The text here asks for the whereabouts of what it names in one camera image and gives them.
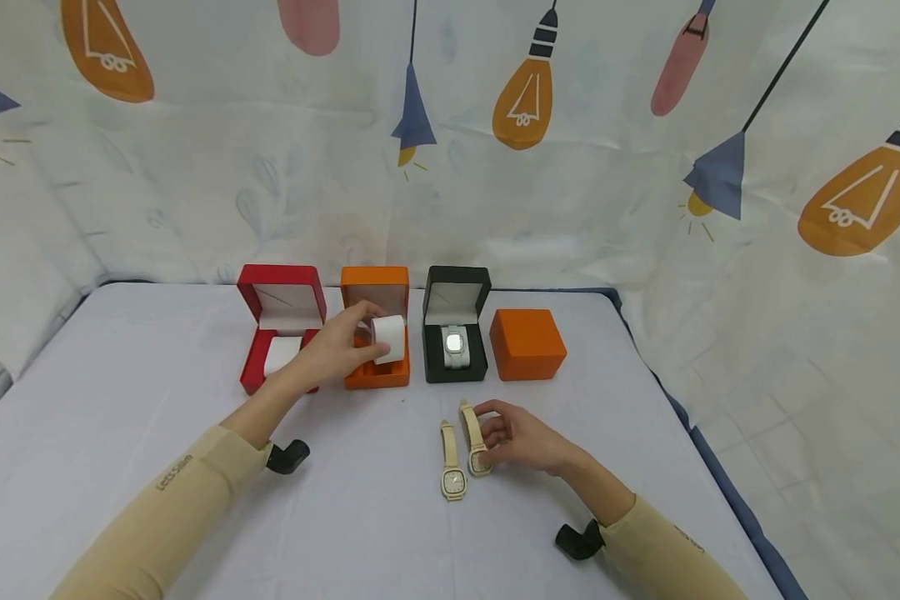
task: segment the watch box lid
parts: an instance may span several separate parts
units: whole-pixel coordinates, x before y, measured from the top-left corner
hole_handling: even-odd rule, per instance
[[[343,308],[367,299],[384,309],[387,315],[407,318],[410,303],[410,271],[407,267],[343,267],[340,290]]]
[[[307,329],[323,327],[328,315],[316,267],[246,265],[237,289],[260,329],[303,335]]]
[[[467,326],[479,323],[491,286],[486,267],[430,267],[423,301],[423,324]]]

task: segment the person's left hand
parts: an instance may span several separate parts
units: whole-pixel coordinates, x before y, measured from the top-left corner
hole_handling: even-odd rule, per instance
[[[306,389],[322,385],[332,379],[343,379],[353,373],[363,363],[380,358],[389,353],[388,343],[374,346],[354,347],[360,322],[369,323],[370,318],[386,317],[387,314],[373,302],[361,301],[326,322],[320,333],[300,350],[300,353],[286,367],[274,373],[296,373],[295,378],[306,382]]]

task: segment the black clamp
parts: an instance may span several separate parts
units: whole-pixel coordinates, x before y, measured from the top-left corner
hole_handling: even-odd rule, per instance
[[[556,542],[557,548],[575,561],[588,560],[600,552],[605,543],[603,536],[600,535],[600,523],[597,523],[597,519],[591,520],[582,534],[570,525],[564,524],[557,533]]]
[[[273,444],[271,455],[267,459],[267,468],[274,473],[288,475],[297,470],[300,463],[310,456],[310,447],[303,440],[293,440],[287,449],[281,449],[277,444]]]

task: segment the watch box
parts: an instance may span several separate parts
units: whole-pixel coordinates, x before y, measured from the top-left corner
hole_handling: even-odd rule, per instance
[[[423,298],[423,364],[428,383],[482,381],[487,375],[480,313],[490,293],[490,272],[484,267],[432,266]],[[444,333],[465,329],[467,361],[452,367]]]
[[[305,348],[323,327],[328,304],[317,268],[310,266],[247,265],[237,279],[237,290],[257,321],[240,375],[243,390],[254,394],[267,379],[267,355],[273,341],[299,338],[300,349]]]
[[[490,343],[503,381],[552,379],[568,355],[549,310],[501,308]]]
[[[403,359],[376,364],[364,362],[343,379],[347,390],[400,388],[410,385],[410,345],[407,337],[407,305],[410,303],[410,271],[407,267],[343,267],[340,274],[343,308],[350,308],[362,299],[380,306],[387,315],[401,315],[403,328]],[[354,346],[369,344],[369,336],[355,336]]]

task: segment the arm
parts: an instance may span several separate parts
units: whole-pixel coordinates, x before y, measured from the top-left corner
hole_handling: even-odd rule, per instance
[[[369,302],[343,311],[220,425],[161,472],[101,532],[51,600],[160,600],[240,493],[267,465],[269,437],[313,386],[389,352],[353,347]]]
[[[558,476],[602,525],[607,560],[657,600],[746,600],[720,564],[613,473],[525,409],[490,400],[477,415],[497,413],[481,430],[482,462],[513,461]]]

